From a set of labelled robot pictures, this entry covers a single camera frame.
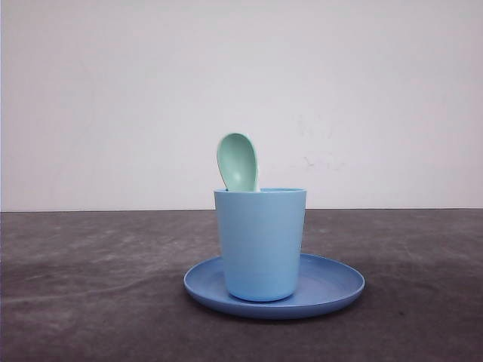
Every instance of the dark gray table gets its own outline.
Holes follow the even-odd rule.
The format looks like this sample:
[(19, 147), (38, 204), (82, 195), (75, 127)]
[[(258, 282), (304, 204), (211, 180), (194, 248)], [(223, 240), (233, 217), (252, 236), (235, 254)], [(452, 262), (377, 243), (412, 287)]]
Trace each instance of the dark gray table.
[(303, 251), (358, 269), (350, 308), (256, 321), (191, 300), (213, 211), (3, 213), (2, 360), (483, 360), (483, 210), (308, 210)]

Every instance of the white wall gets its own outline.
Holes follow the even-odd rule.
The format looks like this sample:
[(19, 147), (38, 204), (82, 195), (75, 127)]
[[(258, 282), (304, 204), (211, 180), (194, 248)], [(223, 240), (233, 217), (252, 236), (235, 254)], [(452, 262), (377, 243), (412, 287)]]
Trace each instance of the white wall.
[(214, 206), (230, 131), (308, 207), (483, 207), (483, 2), (2, 2), (2, 209)]

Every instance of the saucer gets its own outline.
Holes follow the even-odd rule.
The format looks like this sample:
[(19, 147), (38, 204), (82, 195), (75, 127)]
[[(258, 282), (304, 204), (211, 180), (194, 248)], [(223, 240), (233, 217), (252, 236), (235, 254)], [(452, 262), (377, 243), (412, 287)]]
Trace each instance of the saucer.
[(225, 288), (220, 256), (193, 266), (184, 276), (189, 295), (216, 311), (247, 318), (296, 319), (337, 311), (354, 302), (364, 289), (364, 277), (336, 260), (300, 254), (297, 290), (274, 302), (236, 298)]

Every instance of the light blue cup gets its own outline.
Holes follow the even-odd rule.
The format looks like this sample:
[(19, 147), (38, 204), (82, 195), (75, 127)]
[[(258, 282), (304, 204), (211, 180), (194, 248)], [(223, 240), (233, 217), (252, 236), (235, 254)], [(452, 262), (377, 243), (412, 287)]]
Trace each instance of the light blue cup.
[(214, 199), (227, 290), (255, 302), (290, 296), (297, 288), (306, 191), (216, 190)]

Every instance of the mint green spoon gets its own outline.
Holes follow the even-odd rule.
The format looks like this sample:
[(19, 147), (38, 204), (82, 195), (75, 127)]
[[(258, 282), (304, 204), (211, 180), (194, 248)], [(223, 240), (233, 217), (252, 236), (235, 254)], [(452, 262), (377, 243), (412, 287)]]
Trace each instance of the mint green spoon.
[(228, 191), (257, 191), (257, 156), (243, 134), (227, 134), (218, 145), (218, 168)]

